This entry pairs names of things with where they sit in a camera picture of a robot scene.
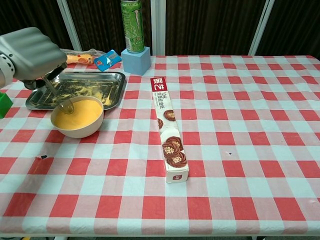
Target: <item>energy drink can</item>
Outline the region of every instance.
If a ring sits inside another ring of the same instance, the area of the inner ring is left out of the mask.
[[[141,1],[121,0],[121,12],[126,49],[130,53],[140,53],[145,49]]]

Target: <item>table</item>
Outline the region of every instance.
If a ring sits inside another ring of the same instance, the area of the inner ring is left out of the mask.
[[[125,73],[119,106],[83,139],[55,130],[49,111],[26,109],[21,82],[2,90],[13,107],[0,120],[1,235],[319,236],[320,62],[151,62],[143,77]],[[165,183],[150,86],[161,76],[190,168],[183,183]]]

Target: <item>curtain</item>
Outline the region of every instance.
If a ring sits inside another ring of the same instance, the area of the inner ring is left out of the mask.
[[[142,0],[144,44],[151,47],[150,0]],[[68,0],[80,44],[84,51],[96,49],[120,54],[126,48],[120,0]]]
[[[73,49],[55,0],[0,0],[0,35],[37,27],[63,49]]]
[[[247,55],[264,0],[166,0],[166,55]]]
[[[320,59],[320,1],[276,0],[256,54]]]

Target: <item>baking tray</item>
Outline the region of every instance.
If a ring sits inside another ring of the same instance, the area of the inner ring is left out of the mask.
[[[117,105],[126,76],[121,72],[62,72],[52,80],[58,93],[67,98],[93,96],[100,99],[103,109]],[[43,86],[32,91],[25,102],[30,110],[53,110],[56,97]]]

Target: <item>blue block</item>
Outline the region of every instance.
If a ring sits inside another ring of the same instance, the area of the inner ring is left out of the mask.
[[[139,53],[130,53],[127,49],[121,52],[125,72],[142,76],[151,66],[150,48],[145,46]]]

